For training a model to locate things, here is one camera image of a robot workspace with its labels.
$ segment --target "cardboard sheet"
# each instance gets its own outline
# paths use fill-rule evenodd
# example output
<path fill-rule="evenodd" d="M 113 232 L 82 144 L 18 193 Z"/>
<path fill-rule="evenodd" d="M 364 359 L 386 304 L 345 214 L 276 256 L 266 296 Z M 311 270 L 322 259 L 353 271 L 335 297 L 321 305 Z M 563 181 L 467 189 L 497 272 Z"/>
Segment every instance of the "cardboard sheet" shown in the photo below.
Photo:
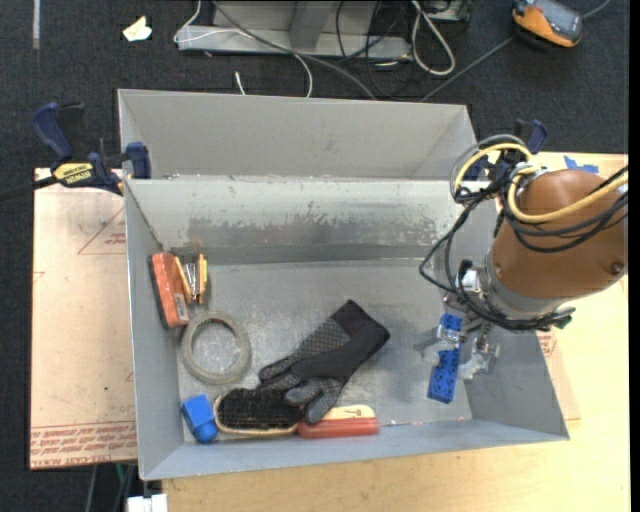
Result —
<path fill-rule="evenodd" d="M 125 248 L 123 198 L 35 194 L 32 469 L 137 457 Z"/>

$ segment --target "white cable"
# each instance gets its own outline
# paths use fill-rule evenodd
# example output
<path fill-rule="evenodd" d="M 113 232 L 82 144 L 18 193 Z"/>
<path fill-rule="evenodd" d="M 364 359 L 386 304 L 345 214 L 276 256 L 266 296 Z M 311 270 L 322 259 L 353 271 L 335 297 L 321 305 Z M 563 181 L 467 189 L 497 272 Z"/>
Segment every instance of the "white cable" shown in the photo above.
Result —
<path fill-rule="evenodd" d="M 182 30 L 185 27 L 188 27 L 189 25 L 191 25 L 198 16 L 200 16 L 200 9 L 202 8 L 202 0 L 198 0 L 198 7 L 196 9 L 196 12 L 194 13 L 193 16 L 191 16 L 191 18 L 189 18 L 189 20 L 180 27 L 180 29 L 173 35 L 173 42 L 178 44 L 178 32 L 180 32 L 180 30 Z"/>
<path fill-rule="evenodd" d="M 238 89 L 240 89 L 240 92 L 242 93 L 243 96 L 246 96 L 247 93 L 244 92 L 244 87 L 242 87 L 242 82 L 240 81 L 240 73 L 236 71 L 233 75 L 236 77 L 236 83 L 238 84 Z"/>
<path fill-rule="evenodd" d="M 422 6 L 416 0 L 412 0 L 411 4 L 418 11 L 418 15 L 416 16 L 416 21 L 413 24 L 413 30 L 411 31 L 411 46 L 413 51 L 413 59 L 415 60 L 416 64 L 420 66 L 423 70 L 425 70 L 427 73 L 431 73 L 432 75 L 435 75 L 435 76 L 446 76 L 450 74 L 456 67 L 456 59 L 453 56 L 453 52 L 451 51 L 451 48 L 449 48 L 449 45 L 442 37 L 442 34 L 440 34 L 436 26 L 429 19 L 429 16 L 427 15 L 427 13 L 424 12 L 424 10 L 422 9 Z M 451 63 L 451 65 L 444 71 L 436 71 L 434 69 L 431 69 L 418 56 L 418 52 L 416 50 L 416 39 L 418 37 L 418 26 L 420 25 L 420 18 L 424 19 L 425 23 L 429 25 L 429 28 L 431 29 L 431 31 L 434 33 L 434 35 L 440 42 L 440 45 L 442 46 L 444 51 L 447 53 L 447 57 L 449 57 L 449 62 Z"/>
<path fill-rule="evenodd" d="M 188 27 L 189 25 L 191 25 L 196 18 L 200 15 L 200 9 L 202 7 L 202 1 L 198 2 L 198 7 L 196 8 L 196 12 L 194 13 L 193 16 L 191 16 L 191 18 L 189 18 L 189 20 L 182 25 L 182 27 L 180 27 L 180 30 L 184 29 L 185 27 Z M 188 39 L 180 39 L 178 40 L 178 33 L 180 32 L 180 30 L 178 30 L 178 32 L 176 32 L 173 36 L 173 42 L 178 44 L 178 43 L 189 43 L 191 41 L 196 41 L 198 39 L 203 39 L 205 37 L 210 37 L 210 36 L 215 36 L 218 34 L 222 34 L 222 33 L 233 33 L 233 34 L 237 34 L 243 37 L 247 37 L 249 39 L 252 39 L 254 41 L 256 41 L 256 38 L 247 34 L 246 32 L 243 32 L 242 30 L 238 29 L 238 28 L 221 28 L 218 30 L 212 30 L 210 32 L 207 32 L 206 34 L 201 34 L 199 36 L 196 37 L 190 37 Z M 285 53 L 289 53 L 289 51 L 284 48 L 283 46 L 280 46 L 279 44 L 274 43 L 275 46 L 282 48 L 283 52 Z M 302 57 L 300 57 L 300 55 L 298 54 L 291 54 L 293 55 L 296 60 L 298 62 L 300 62 L 300 64 L 302 64 L 302 66 L 304 67 L 304 70 L 307 72 L 307 76 L 309 77 L 309 90 L 307 91 L 307 95 L 305 96 L 305 98 L 310 98 L 311 97 L 311 93 L 313 92 L 313 75 L 311 74 L 311 69 L 309 69 L 309 66 L 307 65 L 307 63 L 304 61 L 304 59 Z M 246 96 L 246 92 L 244 90 L 244 88 L 242 87 L 242 82 L 240 81 L 240 74 L 236 71 L 235 74 L 235 79 L 236 79 L 236 83 L 238 84 L 238 88 L 240 89 L 240 92 L 242 93 L 243 96 Z"/>
<path fill-rule="evenodd" d="M 611 0 L 605 0 L 604 2 L 602 2 L 598 7 L 596 7 L 595 9 L 589 11 L 588 13 L 586 13 L 585 15 L 582 16 L 583 20 L 586 20 L 587 18 L 590 18 L 591 16 L 593 16 L 595 13 L 597 13 L 598 11 L 600 11 L 600 9 L 604 9 L 607 4 L 611 2 Z"/>
<path fill-rule="evenodd" d="M 234 27 L 236 27 L 241 32 L 246 33 L 247 35 L 253 37 L 254 39 L 256 39 L 257 41 L 261 42 L 262 44 L 264 44 L 266 46 L 270 46 L 272 48 L 276 48 L 276 49 L 282 50 L 284 53 L 287 53 L 289 55 L 299 55 L 300 57 L 304 57 L 304 58 L 306 58 L 308 60 L 311 60 L 312 62 L 316 62 L 317 64 L 320 64 L 321 66 L 329 68 L 329 69 L 335 71 L 336 73 L 339 73 L 343 77 L 349 79 L 351 82 L 353 82 L 358 87 L 360 87 L 360 89 L 362 91 L 364 91 L 366 93 L 366 95 L 369 96 L 370 99 L 372 99 L 374 101 L 378 99 L 369 90 L 369 88 L 365 84 L 363 84 L 357 77 L 353 76 L 351 73 L 348 73 L 347 71 L 345 71 L 344 69 L 340 68 L 339 66 L 336 66 L 335 64 L 331 64 L 331 62 L 325 61 L 323 59 L 319 59 L 319 58 L 317 58 L 317 57 L 315 57 L 315 56 L 313 56 L 311 54 L 301 53 L 301 52 L 298 52 L 298 51 L 293 50 L 291 48 L 286 48 L 284 46 L 278 45 L 278 44 L 276 44 L 276 43 L 274 43 L 272 41 L 269 41 L 268 39 L 264 39 L 263 37 L 250 32 L 249 30 L 245 29 L 240 24 L 238 24 L 238 22 L 236 20 L 234 20 L 232 16 L 227 14 L 224 11 L 224 9 L 222 9 L 222 7 L 220 6 L 220 2 L 218 2 L 217 0 L 211 0 L 211 2 L 216 7 L 216 9 L 220 12 L 220 14 L 222 14 L 225 18 L 227 18 L 229 23 L 231 23 Z"/>

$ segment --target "blue lego brick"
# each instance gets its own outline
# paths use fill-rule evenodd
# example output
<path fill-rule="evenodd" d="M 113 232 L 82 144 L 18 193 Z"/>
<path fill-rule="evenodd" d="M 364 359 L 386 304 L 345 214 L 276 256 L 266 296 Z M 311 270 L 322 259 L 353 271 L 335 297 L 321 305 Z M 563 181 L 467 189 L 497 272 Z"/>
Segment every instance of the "blue lego brick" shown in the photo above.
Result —
<path fill-rule="evenodd" d="M 427 397 L 448 404 L 456 392 L 458 366 L 460 365 L 460 347 L 453 350 L 440 350 L 440 364 L 431 370 Z"/>
<path fill-rule="evenodd" d="M 460 331 L 462 328 L 462 318 L 451 313 L 445 313 L 440 317 L 440 325 L 451 331 Z"/>
<path fill-rule="evenodd" d="M 218 435 L 213 409 L 203 393 L 182 402 L 182 415 L 189 430 L 200 443 L 213 441 Z"/>

